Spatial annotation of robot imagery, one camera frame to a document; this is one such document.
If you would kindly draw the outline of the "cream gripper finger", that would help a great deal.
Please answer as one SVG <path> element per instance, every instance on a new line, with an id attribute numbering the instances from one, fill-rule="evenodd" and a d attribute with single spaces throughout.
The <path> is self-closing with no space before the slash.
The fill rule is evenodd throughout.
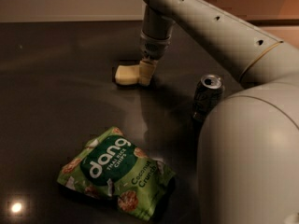
<path id="1" fill-rule="evenodd" d="M 156 70 L 157 63 L 155 61 L 140 61 L 139 62 L 139 84 L 148 86 L 151 82 L 153 74 Z"/>

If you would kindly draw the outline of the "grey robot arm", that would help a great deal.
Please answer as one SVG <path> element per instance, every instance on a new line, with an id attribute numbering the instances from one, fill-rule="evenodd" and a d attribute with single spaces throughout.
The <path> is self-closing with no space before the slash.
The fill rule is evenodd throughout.
<path id="1" fill-rule="evenodd" d="M 243 88 L 200 132 L 200 224 L 298 224 L 298 49 L 203 0 L 143 1 L 145 56 L 164 55 L 176 23 Z"/>

